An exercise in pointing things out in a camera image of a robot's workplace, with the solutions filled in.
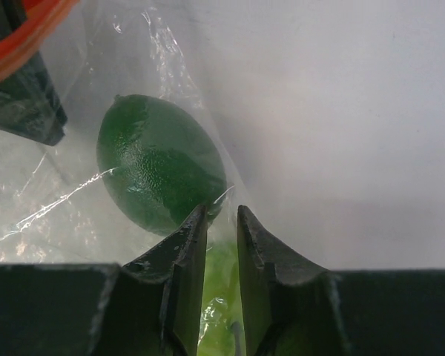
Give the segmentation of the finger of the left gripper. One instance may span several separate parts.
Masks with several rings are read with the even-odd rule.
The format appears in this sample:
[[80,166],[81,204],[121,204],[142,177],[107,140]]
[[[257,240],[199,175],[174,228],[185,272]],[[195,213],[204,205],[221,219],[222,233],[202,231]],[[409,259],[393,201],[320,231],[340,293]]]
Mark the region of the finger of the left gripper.
[[[22,1],[0,1],[0,41],[27,19]],[[0,82],[0,130],[54,146],[67,122],[53,82],[39,53]]]

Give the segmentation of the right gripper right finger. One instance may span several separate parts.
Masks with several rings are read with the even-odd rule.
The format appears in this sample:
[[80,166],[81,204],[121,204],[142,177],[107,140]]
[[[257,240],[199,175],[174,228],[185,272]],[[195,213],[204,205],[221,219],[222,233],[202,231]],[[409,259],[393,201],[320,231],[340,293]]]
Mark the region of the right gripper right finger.
[[249,355],[445,355],[445,269],[328,270],[237,212]]

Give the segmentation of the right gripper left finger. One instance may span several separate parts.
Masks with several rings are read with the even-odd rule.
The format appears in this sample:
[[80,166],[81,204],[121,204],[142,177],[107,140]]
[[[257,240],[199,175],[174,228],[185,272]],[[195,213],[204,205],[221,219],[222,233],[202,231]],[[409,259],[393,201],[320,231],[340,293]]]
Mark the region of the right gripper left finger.
[[0,355],[195,355],[207,213],[135,260],[0,263]]

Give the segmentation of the clear zip top bag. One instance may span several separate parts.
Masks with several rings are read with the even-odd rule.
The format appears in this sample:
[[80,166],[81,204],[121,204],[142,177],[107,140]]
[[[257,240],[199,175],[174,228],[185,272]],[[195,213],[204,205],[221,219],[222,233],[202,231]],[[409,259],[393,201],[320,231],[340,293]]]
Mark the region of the clear zip top bag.
[[0,355],[243,355],[235,176],[148,1],[0,1]]

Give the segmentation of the dark green fake fruit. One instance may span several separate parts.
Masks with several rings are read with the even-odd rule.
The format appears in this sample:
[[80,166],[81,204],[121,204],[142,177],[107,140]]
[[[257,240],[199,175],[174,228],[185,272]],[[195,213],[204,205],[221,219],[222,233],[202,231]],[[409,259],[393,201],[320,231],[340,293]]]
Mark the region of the dark green fake fruit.
[[160,236],[198,205],[213,222],[228,183],[211,137],[181,107],[152,96],[117,96],[96,144],[105,187],[123,214]]

